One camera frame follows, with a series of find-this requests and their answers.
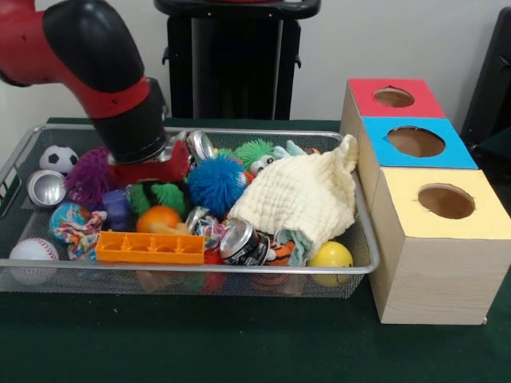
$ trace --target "white cloth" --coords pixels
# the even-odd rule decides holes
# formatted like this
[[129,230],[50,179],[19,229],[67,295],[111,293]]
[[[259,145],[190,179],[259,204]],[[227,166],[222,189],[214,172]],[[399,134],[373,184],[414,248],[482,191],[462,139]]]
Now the white cloth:
[[297,231],[311,246],[304,263],[323,243],[355,221],[357,140],[346,135],[331,152],[277,160],[261,171],[228,214],[257,231]]

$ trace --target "red robot arm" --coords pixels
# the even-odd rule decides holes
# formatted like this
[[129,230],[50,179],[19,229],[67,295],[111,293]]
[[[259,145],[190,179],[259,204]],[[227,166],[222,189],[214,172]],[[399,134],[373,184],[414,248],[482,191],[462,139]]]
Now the red robot arm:
[[120,164],[146,161],[166,145],[161,105],[150,97],[135,42],[103,0],[68,0],[42,12],[34,0],[0,0],[0,78],[68,87]]

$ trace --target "shape sorter box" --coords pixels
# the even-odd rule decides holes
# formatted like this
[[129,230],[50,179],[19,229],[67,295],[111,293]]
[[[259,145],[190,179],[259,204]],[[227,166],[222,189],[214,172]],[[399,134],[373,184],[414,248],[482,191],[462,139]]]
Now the shape sorter box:
[[445,118],[364,117],[362,122],[358,173],[369,211],[381,166],[477,169]]
[[370,215],[382,323],[484,322],[511,263],[511,219],[482,171],[382,168]]
[[446,116],[424,80],[351,78],[347,82],[340,132],[358,138],[363,117]]

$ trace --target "white baseball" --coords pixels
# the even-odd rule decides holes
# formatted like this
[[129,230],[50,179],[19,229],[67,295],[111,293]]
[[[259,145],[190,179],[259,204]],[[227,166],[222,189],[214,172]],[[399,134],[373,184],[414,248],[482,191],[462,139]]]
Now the white baseball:
[[[10,252],[10,259],[30,261],[58,261],[58,252],[54,245],[41,238],[21,241]],[[40,285],[56,273],[57,269],[48,267],[10,267],[12,276],[26,286]]]

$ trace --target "blue fuzzy ball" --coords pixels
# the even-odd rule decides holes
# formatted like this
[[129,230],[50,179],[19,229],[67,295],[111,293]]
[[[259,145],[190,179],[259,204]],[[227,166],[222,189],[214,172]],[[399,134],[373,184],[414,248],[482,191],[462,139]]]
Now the blue fuzzy ball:
[[204,160],[188,175],[192,202],[218,218],[225,217],[247,185],[243,165],[226,156]]

